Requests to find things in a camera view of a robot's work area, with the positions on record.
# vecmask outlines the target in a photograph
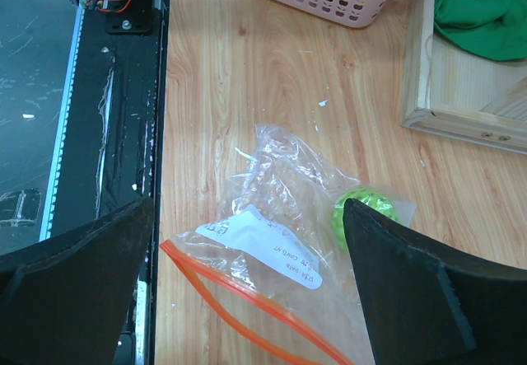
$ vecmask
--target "green fabric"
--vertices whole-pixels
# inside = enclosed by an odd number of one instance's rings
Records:
[[[527,58],[527,0],[436,0],[436,29],[473,54]]]

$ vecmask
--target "wooden table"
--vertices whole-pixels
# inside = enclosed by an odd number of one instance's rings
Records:
[[[527,157],[399,125],[408,0],[350,30],[270,0],[171,0],[161,240],[215,219],[254,126],[280,124],[417,203],[412,227],[527,268]],[[327,100],[325,107],[319,102]],[[156,363],[275,364],[160,254]]]

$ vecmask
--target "wooden box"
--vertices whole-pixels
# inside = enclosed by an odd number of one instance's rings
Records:
[[[527,61],[479,58],[434,34],[434,0],[412,0],[402,125],[527,153]]]

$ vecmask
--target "green ball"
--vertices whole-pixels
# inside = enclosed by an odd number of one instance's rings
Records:
[[[372,188],[366,188],[365,186],[359,186],[353,190],[350,190],[346,194],[340,197],[335,204],[333,214],[331,216],[331,226],[335,233],[338,246],[343,250],[347,250],[346,235],[344,234],[344,204],[348,199],[358,199],[363,202],[366,206],[370,206],[379,213],[386,217],[399,222],[399,215],[395,211],[394,205],[391,200],[386,198],[383,194],[373,190]]]

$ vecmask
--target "plastic bag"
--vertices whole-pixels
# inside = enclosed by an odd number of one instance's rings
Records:
[[[162,249],[230,326],[289,363],[373,364],[352,263],[332,227],[339,198],[371,185],[281,127],[257,135],[249,171],[228,180],[218,221]],[[409,225],[415,204],[386,188],[372,193]]]

